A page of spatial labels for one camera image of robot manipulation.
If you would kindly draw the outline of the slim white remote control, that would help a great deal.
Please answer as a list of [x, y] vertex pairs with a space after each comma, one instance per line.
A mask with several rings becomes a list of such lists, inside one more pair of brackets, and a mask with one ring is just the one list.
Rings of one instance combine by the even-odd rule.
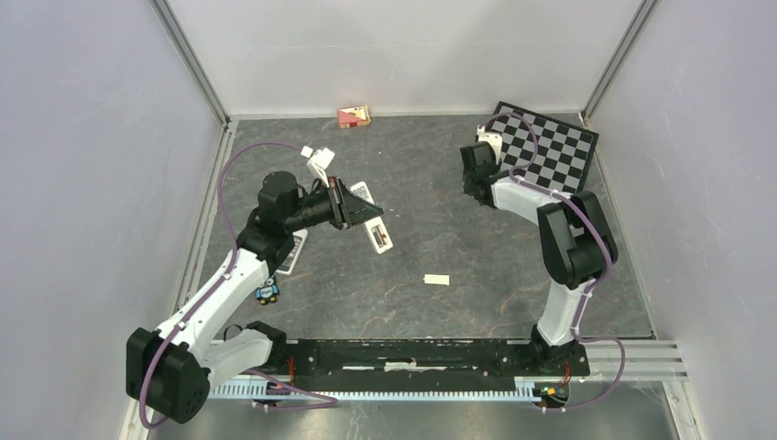
[[[357, 197], [374, 204], [374, 199], [367, 184], [359, 181], [350, 187], [350, 191]], [[373, 249], [378, 254], [383, 254], [393, 248], [393, 242], [385, 226], [382, 216], [364, 223], [365, 230]]]

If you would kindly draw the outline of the white battery cover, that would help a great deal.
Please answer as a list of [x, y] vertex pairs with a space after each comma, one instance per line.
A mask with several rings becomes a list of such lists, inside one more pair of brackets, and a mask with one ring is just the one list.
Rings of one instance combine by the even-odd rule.
[[425, 284], [430, 284], [430, 285], [449, 286], [450, 285], [450, 276], [449, 275], [443, 275], [443, 274], [426, 273], [423, 276], [423, 282]]

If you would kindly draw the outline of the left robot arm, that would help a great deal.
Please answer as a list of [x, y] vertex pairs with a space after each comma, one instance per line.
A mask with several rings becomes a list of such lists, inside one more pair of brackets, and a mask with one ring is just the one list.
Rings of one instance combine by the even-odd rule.
[[294, 248], [295, 232], [323, 223], [349, 229], [383, 213], [337, 177], [305, 192], [292, 173], [270, 173], [218, 271], [170, 318], [153, 330], [139, 327], [127, 339], [126, 394], [162, 421], [185, 424], [204, 406], [211, 388], [253, 367], [281, 371], [288, 349], [260, 330], [246, 328], [218, 347], [212, 339], [242, 301], [275, 274]]

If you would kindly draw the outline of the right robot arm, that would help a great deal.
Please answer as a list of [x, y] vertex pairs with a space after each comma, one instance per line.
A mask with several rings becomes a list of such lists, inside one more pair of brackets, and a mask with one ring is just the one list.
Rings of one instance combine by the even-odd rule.
[[485, 141], [462, 147], [460, 155], [466, 194], [538, 227], [551, 285], [542, 316], [531, 330], [529, 360], [536, 371], [552, 374], [579, 347], [587, 302], [618, 259], [601, 204], [592, 192], [549, 190], [502, 170]]

